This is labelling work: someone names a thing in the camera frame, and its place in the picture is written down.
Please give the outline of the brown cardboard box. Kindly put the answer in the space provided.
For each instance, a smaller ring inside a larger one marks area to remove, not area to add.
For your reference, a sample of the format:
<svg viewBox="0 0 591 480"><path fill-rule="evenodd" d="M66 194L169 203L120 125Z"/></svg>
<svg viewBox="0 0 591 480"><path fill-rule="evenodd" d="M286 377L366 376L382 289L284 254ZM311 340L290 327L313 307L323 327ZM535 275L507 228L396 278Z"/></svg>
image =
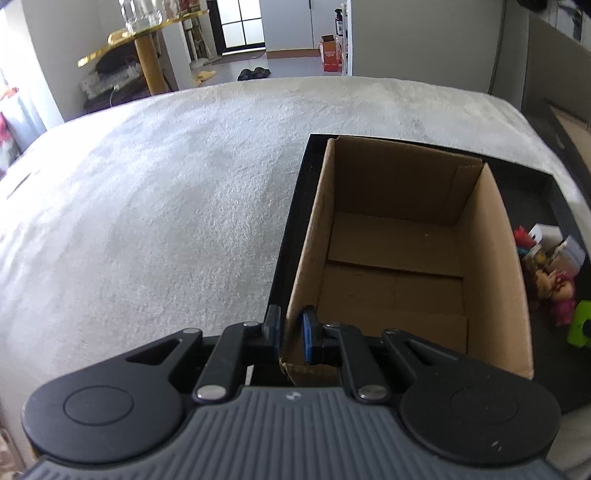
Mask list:
<svg viewBox="0 0 591 480"><path fill-rule="evenodd" d="M281 361L298 386L335 383L304 361L301 311L372 337L398 328L524 378L534 375L522 270L483 160L339 136L321 150L287 303Z"/></svg>

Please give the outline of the red toy figure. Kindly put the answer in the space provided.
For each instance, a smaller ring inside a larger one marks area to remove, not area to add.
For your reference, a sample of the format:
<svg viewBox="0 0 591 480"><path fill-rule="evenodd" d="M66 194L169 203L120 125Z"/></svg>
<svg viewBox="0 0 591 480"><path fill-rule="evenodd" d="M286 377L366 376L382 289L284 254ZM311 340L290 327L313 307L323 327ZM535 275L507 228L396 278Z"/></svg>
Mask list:
<svg viewBox="0 0 591 480"><path fill-rule="evenodd" d="M513 236L518 249L529 251L537 245L536 240L523 226L519 226L515 229L513 231Z"/></svg>

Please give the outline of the pink doll figure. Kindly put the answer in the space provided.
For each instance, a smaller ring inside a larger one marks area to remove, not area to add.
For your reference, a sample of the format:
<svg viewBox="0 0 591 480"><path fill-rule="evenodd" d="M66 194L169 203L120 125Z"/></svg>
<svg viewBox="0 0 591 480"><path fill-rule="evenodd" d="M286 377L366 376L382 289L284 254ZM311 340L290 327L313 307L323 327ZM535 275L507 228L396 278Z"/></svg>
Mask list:
<svg viewBox="0 0 591 480"><path fill-rule="evenodd" d="M538 269L534 281L538 298L550 301L555 325L570 325L576 308L574 279L563 270L547 273Z"/></svg>

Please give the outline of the lime green toy cube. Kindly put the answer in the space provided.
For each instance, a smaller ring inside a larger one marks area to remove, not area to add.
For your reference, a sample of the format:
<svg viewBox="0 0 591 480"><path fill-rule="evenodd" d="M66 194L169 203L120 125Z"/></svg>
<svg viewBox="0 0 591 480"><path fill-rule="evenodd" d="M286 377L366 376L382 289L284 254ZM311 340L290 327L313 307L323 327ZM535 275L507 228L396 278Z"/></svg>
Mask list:
<svg viewBox="0 0 591 480"><path fill-rule="evenodd" d="M570 345L577 348L591 346L591 302L581 301L575 308L572 322L567 335Z"/></svg>

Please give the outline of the white small box toy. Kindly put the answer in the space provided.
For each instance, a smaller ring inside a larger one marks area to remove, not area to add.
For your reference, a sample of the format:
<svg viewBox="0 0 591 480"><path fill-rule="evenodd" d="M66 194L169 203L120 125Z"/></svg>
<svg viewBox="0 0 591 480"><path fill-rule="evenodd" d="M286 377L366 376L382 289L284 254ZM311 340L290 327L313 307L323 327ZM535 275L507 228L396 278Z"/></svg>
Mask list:
<svg viewBox="0 0 591 480"><path fill-rule="evenodd" d="M586 259L586 252L572 236L563 236L558 226L535 224L529 231L534 240L534 253L541 253L545 260L543 266L550 273L564 271L576 277Z"/></svg>

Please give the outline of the black shallow tray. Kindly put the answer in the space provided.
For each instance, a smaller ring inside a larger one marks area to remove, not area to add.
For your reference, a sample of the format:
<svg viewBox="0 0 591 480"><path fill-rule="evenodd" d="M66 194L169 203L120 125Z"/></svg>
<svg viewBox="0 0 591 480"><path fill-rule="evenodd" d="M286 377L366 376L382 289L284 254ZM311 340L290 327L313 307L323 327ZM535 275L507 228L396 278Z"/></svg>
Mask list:
<svg viewBox="0 0 591 480"><path fill-rule="evenodd" d="M304 246L315 191L328 141L335 134L311 134L298 171L287 215L280 255L271 284L269 303L287 311ZM557 182L550 174L498 158L484 156L497 181L513 227L541 222L557 226L578 242L581 232ZM590 404L590 350L568 344L565 327L556 327L550 310L529 307L534 358L534 380L549 390L561 412L568 414Z"/></svg>

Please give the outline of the yellow slippers pair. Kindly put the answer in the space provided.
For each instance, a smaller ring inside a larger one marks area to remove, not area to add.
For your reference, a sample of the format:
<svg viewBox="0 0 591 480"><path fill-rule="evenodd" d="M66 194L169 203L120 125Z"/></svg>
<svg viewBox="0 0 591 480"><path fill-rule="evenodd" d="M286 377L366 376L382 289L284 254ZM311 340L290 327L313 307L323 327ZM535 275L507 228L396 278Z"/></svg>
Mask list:
<svg viewBox="0 0 591 480"><path fill-rule="evenodd" d="M215 71L200 71L193 75L193 83L195 86L200 86L202 83L211 80L216 75Z"/></svg>

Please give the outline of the black slippers pair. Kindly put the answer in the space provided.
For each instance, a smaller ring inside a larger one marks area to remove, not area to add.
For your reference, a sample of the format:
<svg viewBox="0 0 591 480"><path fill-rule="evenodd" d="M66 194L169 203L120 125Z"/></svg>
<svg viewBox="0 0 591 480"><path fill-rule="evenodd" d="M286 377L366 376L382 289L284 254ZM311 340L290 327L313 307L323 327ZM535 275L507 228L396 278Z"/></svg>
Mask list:
<svg viewBox="0 0 591 480"><path fill-rule="evenodd" d="M253 70L243 69L238 75L238 81L266 79L270 77L270 74L270 69L263 67L256 67Z"/></svg>

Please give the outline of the gold round side table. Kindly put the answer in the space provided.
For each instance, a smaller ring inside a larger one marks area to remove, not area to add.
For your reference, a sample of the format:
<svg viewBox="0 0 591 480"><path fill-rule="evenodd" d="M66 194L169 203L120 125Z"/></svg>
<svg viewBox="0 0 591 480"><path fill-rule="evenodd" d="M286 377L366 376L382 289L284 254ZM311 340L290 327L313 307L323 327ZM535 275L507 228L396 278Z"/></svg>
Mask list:
<svg viewBox="0 0 591 480"><path fill-rule="evenodd" d="M146 81L148 90L151 96L163 94L168 92L168 87L165 82L165 77L162 73L157 54L155 45L152 39L152 33L162 30L170 25L176 23L183 23L186 20L198 18L200 16L207 15L209 13L208 9L205 10L197 10L194 12L189 12L182 14L178 17L174 17L168 20L163 21L157 26L150 27L146 30L130 34L125 28L120 29L116 32L113 32L113 35L120 34L121 37L118 40L107 41L107 44L103 46L101 49L96 50L85 57L82 57L78 60L77 66L79 68L84 67L90 61L99 59L106 53L119 48L125 44L133 43L139 64L141 66L141 70Z"/></svg>

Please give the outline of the dark framed wooden board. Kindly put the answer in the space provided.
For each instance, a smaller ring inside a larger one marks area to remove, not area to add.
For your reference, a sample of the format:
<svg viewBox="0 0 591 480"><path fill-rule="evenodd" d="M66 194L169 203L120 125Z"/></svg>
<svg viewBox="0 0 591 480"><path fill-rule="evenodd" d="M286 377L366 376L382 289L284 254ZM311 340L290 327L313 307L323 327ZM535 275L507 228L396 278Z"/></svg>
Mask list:
<svg viewBox="0 0 591 480"><path fill-rule="evenodd" d="M552 103L548 107L559 156L586 203L590 204L590 125Z"/></svg>

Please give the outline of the orange red carton box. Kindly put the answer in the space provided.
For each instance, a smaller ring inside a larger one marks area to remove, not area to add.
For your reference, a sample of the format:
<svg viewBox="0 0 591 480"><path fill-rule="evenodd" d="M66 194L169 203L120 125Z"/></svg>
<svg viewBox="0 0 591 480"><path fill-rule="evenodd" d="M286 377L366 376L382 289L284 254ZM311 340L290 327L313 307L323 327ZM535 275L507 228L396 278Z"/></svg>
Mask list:
<svg viewBox="0 0 591 480"><path fill-rule="evenodd" d="M342 54L339 42L334 35L322 35L320 43L322 69L329 73L339 73L342 68Z"/></svg>

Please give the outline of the clear glass jar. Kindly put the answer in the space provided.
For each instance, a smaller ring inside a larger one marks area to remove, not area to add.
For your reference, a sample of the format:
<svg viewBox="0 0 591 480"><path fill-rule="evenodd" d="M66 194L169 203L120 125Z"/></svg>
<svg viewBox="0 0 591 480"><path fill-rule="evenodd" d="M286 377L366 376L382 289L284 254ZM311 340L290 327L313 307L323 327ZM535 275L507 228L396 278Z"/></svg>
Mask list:
<svg viewBox="0 0 591 480"><path fill-rule="evenodd" d="M153 0L119 0L125 27L131 34L156 27L162 23L162 14Z"/></svg>

